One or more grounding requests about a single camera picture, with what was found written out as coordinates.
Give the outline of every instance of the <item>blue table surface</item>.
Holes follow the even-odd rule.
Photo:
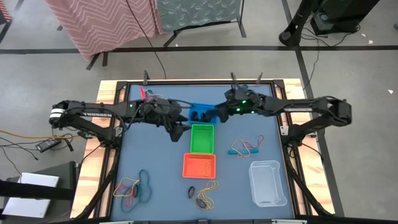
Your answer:
[[[173,98],[197,103],[218,104],[225,101],[224,92],[230,86],[159,85],[145,86],[164,98]],[[251,86],[256,92],[272,95],[269,85]],[[132,85],[130,100],[140,99],[139,86]],[[188,116],[189,109],[182,115]],[[183,133],[178,142],[172,142],[164,127],[149,124],[133,124],[124,133],[118,167],[119,181],[122,177],[138,179],[138,173],[145,169],[150,175],[153,193],[150,201],[139,204],[129,213],[121,210],[121,198],[114,198],[112,221],[172,221],[172,220],[240,220],[293,218],[287,175],[282,157],[277,122],[274,117],[256,114],[230,116],[226,123],[215,126],[216,179],[219,186],[208,192],[215,202],[212,210],[193,206],[193,199],[187,197],[188,188],[205,188],[209,179],[186,179],[182,177],[183,155],[190,152],[190,131]],[[228,150],[237,138],[244,138],[251,144],[257,143],[257,136],[265,140],[259,153],[238,159]],[[251,196],[249,167],[253,161],[275,160],[280,164],[279,174],[287,204],[281,207],[258,207]]]

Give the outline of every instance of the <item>cable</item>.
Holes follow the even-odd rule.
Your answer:
[[[11,144],[14,144],[12,141],[9,141],[9,140],[7,140],[7,139],[5,139],[5,138],[0,137],[0,139],[3,139],[3,140],[5,140],[5,141],[7,141],[7,142],[9,142],[9,143],[11,143]],[[20,146],[20,145],[16,145],[16,146],[18,146],[20,149],[25,150],[26,152],[30,153],[30,154],[33,156],[33,158],[34,158],[35,160],[39,160],[38,158],[35,157],[35,155],[34,155],[32,152],[29,151],[29,150],[31,150],[31,149],[26,149],[26,148],[24,148],[24,147],[22,147],[22,146]]]
[[[322,154],[321,154],[318,150],[316,150],[316,149],[314,149],[313,147],[311,147],[311,146],[309,146],[309,145],[307,145],[307,144],[304,144],[304,143],[302,143],[302,145],[308,147],[309,149],[311,149],[311,150],[313,150],[313,151],[315,151],[315,152],[317,152],[317,153],[319,154],[319,156],[320,156],[320,158],[321,158],[321,161],[322,161],[322,164],[323,164],[323,156],[322,156]],[[297,154],[298,154],[298,151],[295,150],[295,148],[293,147],[293,145],[290,145],[289,157],[292,158],[292,159],[294,159],[294,158],[297,157]]]
[[[20,149],[21,147],[19,147],[19,146],[2,146],[2,147],[6,147],[6,148],[13,148],[13,149]],[[24,148],[25,150],[28,150],[28,151],[38,151],[38,149],[30,149],[30,148]]]
[[[73,136],[73,135],[70,134],[70,133],[66,133],[66,134],[64,134],[64,135],[62,135],[62,136],[66,136],[66,135]],[[61,148],[58,148],[58,149],[51,148],[50,150],[51,150],[51,151],[58,151],[58,150],[61,150],[61,149],[65,149],[66,147],[68,147],[68,144],[67,144],[66,146],[62,146]]]
[[[346,38],[348,35],[351,35],[351,34],[354,34],[354,33],[358,32],[358,31],[360,31],[360,30],[361,30],[361,25],[358,24],[357,29],[356,29],[355,31],[352,31],[352,32],[347,32],[347,31],[344,31],[344,30],[341,30],[340,28],[338,28],[338,29],[339,29],[340,31],[342,31],[342,32],[347,32],[347,34],[345,34],[345,35],[343,36],[343,38],[342,38],[337,44],[334,44],[334,45],[329,45],[329,44],[326,43],[324,40],[319,39],[318,36],[317,36],[314,32],[312,32],[310,29],[308,29],[308,28],[303,28],[303,29],[309,31],[309,32],[310,32],[312,35],[314,35],[314,36],[311,36],[311,35],[308,35],[308,34],[302,34],[301,38],[304,39],[304,40],[316,40],[316,41],[317,41],[317,45],[318,45],[317,59],[316,59],[316,61],[313,63],[312,72],[311,72],[311,75],[310,75],[310,79],[308,80],[307,84],[304,85],[303,90],[305,90],[306,87],[311,83],[311,79],[312,79],[313,74],[314,74],[314,71],[315,71],[315,65],[316,65],[317,62],[319,61],[319,53],[320,53],[320,49],[319,49],[320,44],[319,44],[319,41],[322,42],[323,44],[325,44],[325,45],[328,46],[328,47],[336,47],[337,45],[343,43],[343,41],[345,40],[345,38]]]
[[[78,168],[81,168],[81,165],[83,164],[83,161],[84,161],[88,156],[90,156],[93,152],[95,152],[98,148],[100,148],[100,146],[101,146],[101,144],[99,144],[95,149],[93,149],[89,154],[87,154],[87,156],[85,156],[85,157],[81,160],[81,162],[80,162]]]
[[[145,103],[139,105],[138,108],[135,110],[134,114],[132,115],[132,117],[131,117],[131,119],[130,119],[129,126],[126,128],[126,131],[127,131],[128,129],[130,129],[130,126],[131,126],[131,124],[132,124],[132,121],[133,121],[134,118],[137,116],[138,111],[144,106],[144,104],[145,104]]]
[[[80,136],[73,136],[73,137],[61,137],[61,136],[22,136],[19,134],[14,134],[9,131],[0,130],[0,133],[8,134],[11,136],[19,137],[19,138],[26,138],[26,139],[45,139],[45,138],[55,138],[55,139],[70,139],[70,138],[80,138]]]
[[[319,61],[319,53],[320,53],[320,50],[318,49],[318,52],[317,52],[317,59],[316,59],[316,61],[315,61],[315,62],[313,63],[313,65],[312,65],[312,72],[311,72],[311,75],[310,75],[310,79],[308,80],[307,84],[304,85],[303,90],[305,90],[306,87],[311,83],[313,74],[314,74],[314,72],[315,72],[315,65],[316,65],[317,62]]]
[[[152,47],[152,49],[153,49],[154,46],[152,45],[152,42],[149,40],[149,38],[148,38],[147,34],[145,33],[144,29],[142,28],[142,26],[141,26],[140,23],[138,22],[138,19],[137,19],[136,15],[132,12],[132,9],[131,9],[131,7],[130,7],[129,1],[126,0],[126,3],[127,3],[127,6],[129,6],[129,9],[130,9],[130,12],[131,12],[132,16],[133,16],[133,17],[135,18],[135,20],[137,21],[137,24],[138,24],[139,28],[141,29],[141,31],[144,33],[146,39],[148,40],[148,43],[149,43],[150,47]],[[160,66],[162,66],[162,69],[163,69],[163,72],[164,72],[164,79],[167,79],[166,70],[164,69],[163,63],[160,61],[160,58],[159,58],[159,56],[157,56],[157,53],[156,53],[155,50],[154,50],[154,53],[155,53],[155,56],[156,56],[157,60],[158,60],[159,63],[160,63]]]
[[[1,146],[3,146],[3,147],[11,147],[11,146],[20,145],[20,144],[34,144],[34,143],[39,143],[39,142],[44,142],[44,141],[45,140],[39,140],[39,141],[34,141],[34,142],[19,142],[19,143],[12,143],[12,144],[1,145]]]
[[[313,147],[311,147],[311,146],[309,146],[309,145],[307,145],[307,144],[304,144],[304,143],[302,143],[302,145],[303,145],[303,146],[306,146],[307,148],[312,149],[314,152],[318,153],[318,155],[320,156],[321,161],[322,161],[322,163],[323,163],[323,156],[322,156],[322,154],[321,154],[318,150],[316,150],[316,149],[314,149]]]
[[[19,171],[19,169],[17,168],[17,166],[15,165],[15,163],[7,156],[6,150],[4,150],[4,148],[2,146],[0,146],[0,148],[2,149],[2,151],[4,152],[4,155],[6,156],[7,160],[14,166],[15,170],[18,172],[18,174],[21,176],[20,180],[22,179],[22,173]]]

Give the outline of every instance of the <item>black stand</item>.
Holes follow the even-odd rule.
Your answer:
[[[289,47],[298,46],[301,41],[301,33],[305,22],[310,17],[318,0],[302,0],[292,21],[285,31],[279,34],[279,41]]]
[[[237,16],[236,22],[238,23],[239,30],[241,31],[241,36],[242,38],[246,38],[246,32],[244,31],[244,27],[242,24],[242,18],[243,18],[243,9],[244,9],[244,0],[242,0],[242,7],[241,7],[241,13],[240,15]],[[173,40],[183,31],[183,30],[188,30],[188,29],[196,29],[196,28],[201,28],[201,27],[208,27],[208,26],[215,26],[215,25],[221,25],[221,24],[229,24],[232,23],[231,21],[222,21],[222,22],[210,22],[201,26],[187,26],[184,28],[181,28],[179,30],[173,31],[173,36],[170,37],[166,43],[164,43],[164,47],[168,47]]]
[[[104,57],[102,60],[102,67],[108,66],[108,52],[100,52],[100,53],[94,54],[93,58],[87,65],[86,70],[90,71],[93,68],[94,63],[97,61],[100,54],[104,54]]]

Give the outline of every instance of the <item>concrete floor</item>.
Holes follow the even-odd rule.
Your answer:
[[[5,0],[13,9],[17,0]],[[292,14],[300,1],[288,0]],[[361,31],[347,37],[342,45],[398,45],[398,2],[381,0],[361,23]],[[280,0],[246,1],[242,39],[236,24],[184,31],[172,45],[281,45],[277,39],[287,23]],[[0,43],[0,49],[74,48],[44,1],[25,0]],[[170,35],[154,37],[161,46]],[[338,42],[341,34],[330,36]],[[316,45],[303,41],[301,45]],[[123,47],[148,47],[137,39]],[[303,52],[308,74],[317,52]],[[168,78],[301,78],[294,51],[162,52]],[[163,73],[153,53],[111,53],[107,67],[100,56],[94,67],[79,54],[0,55],[1,129],[23,135],[48,135],[51,106],[62,100],[95,101],[101,80],[140,79],[143,70],[151,78]],[[398,220],[395,174],[396,127],[398,126],[398,51],[320,52],[312,89],[315,96],[347,98],[353,105],[353,123],[345,128],[328,128],[326,141],[335,171],[341,201],[347,217]],[[6,136],[21,142],[18,138]],[[73,142],[68,150],[35,153],[39,161],[18,149],[6,149],[22,172],[32,172],[68,161],[79,162],[85,142]],[[13,166],[0,156],[0,179],[14,177]]]

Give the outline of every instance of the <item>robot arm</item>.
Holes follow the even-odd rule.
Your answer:
[[[257,113],[263,116],[277,116],[285,112],[314,112],[321,116],[304,124],[293,124],[281,127],[282,143],[285,146],[299,146],[303,138],[310,133],[329,126],[342,127],[351,124],[351,105],[345,100],[332,96],[315,99],[280,100],[271,96],[256,93],[246,86],[235,83],[225,93],[226,101],[216,105],[207,115],[218,116],[222,123],[235,114]]]
[[[118,148],[121,133],[127,131],[131,124],[139,122],[164,126],[171,140],[177,142],[182,133],[190,129],[182,124],[188,119],[180,115],[181,110],[175,100],[161,98],[121,102],[116,105],[65,100],[53,105],[49,122],[52,128],[73,127],[80,130],[78,134],[84,138],[86,135],[95,136],[104,147]],[[84,119],[85,116],[116,118],[120,125],[119,128],[103,128]]]

